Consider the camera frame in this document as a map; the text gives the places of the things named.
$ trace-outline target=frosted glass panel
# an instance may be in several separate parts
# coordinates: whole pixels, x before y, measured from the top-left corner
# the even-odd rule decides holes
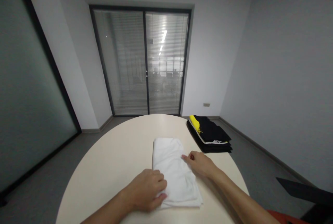
[[[0,1],[2,191],[77,130],[23,0]]]
[[[146,13],[151,114],[179,114],[188,14]]]
[[[94,10],[115,115],[148,114],[142,11]]]

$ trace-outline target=yellow fabric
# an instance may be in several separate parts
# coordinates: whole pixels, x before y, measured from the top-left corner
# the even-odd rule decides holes
[[[190,120],[191,120],[193,126],[195,127],[196,131],[199,134],[202,133],[202,131],[200,129],[200,123],[196,120],[196,118],[194,117],[194,115],[190,115]]]

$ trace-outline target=folded black clothing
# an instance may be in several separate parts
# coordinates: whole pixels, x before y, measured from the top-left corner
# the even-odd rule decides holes
[[[230,143],[226,144],[205,144],[200,139],[198,132],[195,128],[191,125],[190,121],[186,122],[187,128],[189,129],[193,139],[197,143],[200,150],[204,153],[223,153],[228,152],[231,153],[232,147]]]
[[[225,142],[231,140],[228,134],[220,126],[209,120],[207,116],[194,115],[194,117],[200,124],[200,136],[205,142],[212,142],[214,140]]]

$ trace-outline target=stack of clothes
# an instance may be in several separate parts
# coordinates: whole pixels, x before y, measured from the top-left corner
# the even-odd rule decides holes
[[[186,122],[195,142],[204,153],[231,153],[231,138],[206,116],[191,115]]]

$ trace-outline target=table top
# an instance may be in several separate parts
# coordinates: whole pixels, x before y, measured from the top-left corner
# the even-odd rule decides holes
[[[152,168],[153,141],[179,138],[185,152],[200,151],[186,119],[145,115],[128,120],[102,136],[75,169],[63,195],[56,224],[80,223],[94,213],[145,168]],[[229,153],[207,154],[244,192],[245,182]],[[200,208],[169,208],[134,212],[122,223],[237,223],[239,219],[223,194],[197,176],[204,204]]]

